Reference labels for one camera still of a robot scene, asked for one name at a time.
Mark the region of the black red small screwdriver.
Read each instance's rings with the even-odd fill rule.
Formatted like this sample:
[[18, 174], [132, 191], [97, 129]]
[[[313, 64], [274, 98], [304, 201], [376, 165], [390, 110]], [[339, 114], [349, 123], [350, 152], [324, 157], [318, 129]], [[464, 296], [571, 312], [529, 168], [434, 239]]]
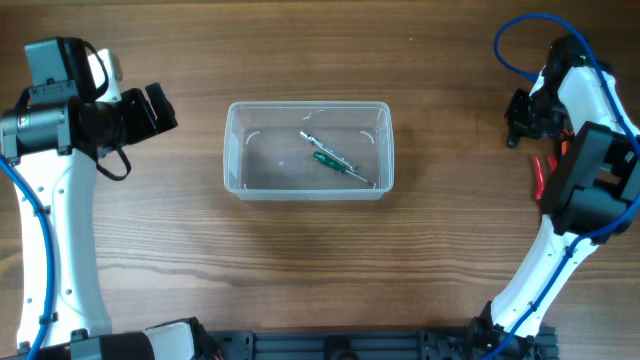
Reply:
[[520, 141], [520, 135], [515, 132], [509, 132], [506, 138], [506, 146], [508, 148], [515, 148]]

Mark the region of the clear plastic container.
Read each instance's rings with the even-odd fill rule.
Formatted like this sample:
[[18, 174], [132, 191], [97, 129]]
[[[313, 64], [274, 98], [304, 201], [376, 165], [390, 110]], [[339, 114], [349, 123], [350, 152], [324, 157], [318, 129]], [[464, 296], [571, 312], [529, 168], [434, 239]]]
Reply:
[[[301, 130], [375, 186], [316, 161], [313, 153], [325, 152]], [[391, 109], [380, 101], [236, 102], [228, 109], [223, 167], [225, 188], [244, 201], [378, 200], [394, 185]]]

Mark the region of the green handled screwdriver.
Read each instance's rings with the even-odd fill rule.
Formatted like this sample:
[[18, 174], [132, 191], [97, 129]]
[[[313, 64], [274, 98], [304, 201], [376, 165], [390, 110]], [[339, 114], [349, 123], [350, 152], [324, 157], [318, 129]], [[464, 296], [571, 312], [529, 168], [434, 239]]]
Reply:
[[367, 185], [370, 185], [372, 187], [375, 186], [374, 183], [366, 180], [365, 178], [357, 175], [355, 172], [349, 170], [345, 165], [341, 164], [340, 162], [334, 160], [333, 158], [331, 158], [329, 155], [323, 153], [323, 152], [314, 152], [313, 153], [313, 158], [318, 161], [320, 164], [327, 166], [339, 173], [342, 174], [346, 174], [346, 175], [350, 175], [364, 183], [366, 183]]

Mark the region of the silver combination wrench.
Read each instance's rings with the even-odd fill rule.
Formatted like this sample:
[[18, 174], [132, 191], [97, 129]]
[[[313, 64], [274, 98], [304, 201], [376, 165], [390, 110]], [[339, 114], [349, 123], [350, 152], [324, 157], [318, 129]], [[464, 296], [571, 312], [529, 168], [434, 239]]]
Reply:
[[332, 148], [328, 147], [327, 145], [325, 145], [323, 142], [319, 141], [318, 139], [316, 139], [314, 136], [312, 136], [310, 133], [301, 130], [299, 132], [301, 138], [303, 140], [305, 140], [306, 142], [308, 142], [309, 144], [312, 144], [314, 146], [316, 146], [317, 148], [319, 148], [320, 150], [324, 151], [325, 153], [327, 153], [331, 158], [333, 158], [334, 160], [336, 160], [337, 162], [341, 163], [342, 165], [344, 165], [345, 167], [347, 167], [349, 170], [353, 171], [353, 172], [357, 172], [359, 170], [359, 167], [349, 161], [347, 158], [345, 158], [344, 156], [340, 155], [339, 153], [335, 152]]

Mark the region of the orange black needle-nose pliers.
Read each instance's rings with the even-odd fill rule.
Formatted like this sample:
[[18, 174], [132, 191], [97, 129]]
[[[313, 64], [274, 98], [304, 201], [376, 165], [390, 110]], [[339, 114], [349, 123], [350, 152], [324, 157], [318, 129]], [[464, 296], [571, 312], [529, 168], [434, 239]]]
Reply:
[[569, 146], [574, 138], [574, 132], [564, 129], [557, 138], [556, 154], [558, 158], [562, 158], [568, 152]]

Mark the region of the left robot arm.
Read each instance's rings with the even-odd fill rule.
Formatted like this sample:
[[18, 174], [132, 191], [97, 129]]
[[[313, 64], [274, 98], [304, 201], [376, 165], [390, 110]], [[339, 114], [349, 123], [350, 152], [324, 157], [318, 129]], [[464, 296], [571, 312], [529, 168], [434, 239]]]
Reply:
[[20, 359], [214, 359], [195, 318], [115, 333], [93, 228], [101, 159], [173, 129], [161, 86], [119, 89], [110, 52], [74, 37], [25, 47], [32, 83], [1, 117], [1, 168], [19, 203], [24, 302]]

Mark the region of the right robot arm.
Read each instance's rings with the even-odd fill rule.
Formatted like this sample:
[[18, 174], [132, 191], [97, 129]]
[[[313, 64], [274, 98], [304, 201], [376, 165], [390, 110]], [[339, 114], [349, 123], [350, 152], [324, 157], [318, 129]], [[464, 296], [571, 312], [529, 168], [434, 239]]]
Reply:
[[468, 330], [468, 359], [544, 358], [534, 343], [542, 319], [577, 267], [639, 209], [638, 129], [615, 93], [611, 67], [576, 35], [556, 39], [534, 86], [506, 110], [507, 145], [553, 138], [549, 174], [539, 173], [537, 237], [506, 288]]

